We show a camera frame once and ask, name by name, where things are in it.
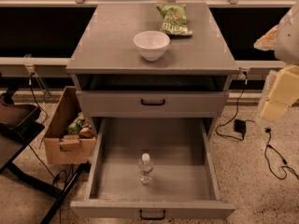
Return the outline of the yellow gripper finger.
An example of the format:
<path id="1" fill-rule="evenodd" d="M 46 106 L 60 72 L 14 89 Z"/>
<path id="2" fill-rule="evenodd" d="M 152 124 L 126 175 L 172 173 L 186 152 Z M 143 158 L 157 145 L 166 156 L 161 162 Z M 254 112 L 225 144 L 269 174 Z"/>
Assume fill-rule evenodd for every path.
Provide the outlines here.
<path id="1" fill-rule="evenodd" d="M 276 47 L 277 30 L 278 27 L 275 25 L 266 34 L 257 39 L 253 47 L 262 51 L 274 50 Z"/>
<path id="2" fill-rule="evenodd" d="M 275 122 L 299 99 L 299 66 L 289 65 L 281 70 L 271 70 L 263 88 L 259 118 Z"/>

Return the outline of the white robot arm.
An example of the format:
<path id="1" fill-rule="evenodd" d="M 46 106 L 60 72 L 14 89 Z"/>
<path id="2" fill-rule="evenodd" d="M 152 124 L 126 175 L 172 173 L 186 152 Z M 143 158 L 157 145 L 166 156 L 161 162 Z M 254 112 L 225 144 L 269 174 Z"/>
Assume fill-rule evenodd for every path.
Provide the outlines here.
<path id="1" fill-rule="evenodd" d="M 273 50 L 275 57 L 287 64 L 280 71 L 269 73 L 259 103 L 257 120 L 261 124 L 274 123 L 299 99 L 299 2 L 253 47 Z"/>

